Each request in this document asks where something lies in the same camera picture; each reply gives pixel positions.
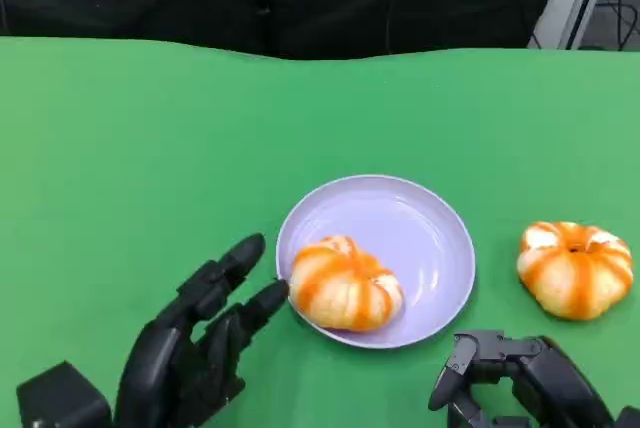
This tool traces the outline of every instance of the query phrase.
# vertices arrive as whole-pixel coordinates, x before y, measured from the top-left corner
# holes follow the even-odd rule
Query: green table
[[[450,51],[294,63],[172,44],[0,40],[0,426],[15,386],[69,359],[113,401],[142,324],[201,262],[261,231],[274,276],[289,209],[333,178],[386,173],[443,196],[477,250],[440,336],[342,346],[287,306],[210,426],[444,427],[427,410],[454,330],[556,338],[616,414],[640,404],[637,288],[602,319],[546,316],[515,274],[534,220],[597,223],[640,249],[640,56]],[[509,385],[480,392],[520,413]]]

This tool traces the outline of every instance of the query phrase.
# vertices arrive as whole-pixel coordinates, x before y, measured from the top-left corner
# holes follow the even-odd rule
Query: plate
[[[420,185],[360,175],[315,189],[280,229],[278,277],[288,280],[298,251],[330,235],[351,236],[378,257],[395,273],[405,295],[396,317],[373,332],[327,330],[309,322],[335,340],[378,349],[416,343],[451,323],[469,298],[475,279],[471,237],[456,212]]]

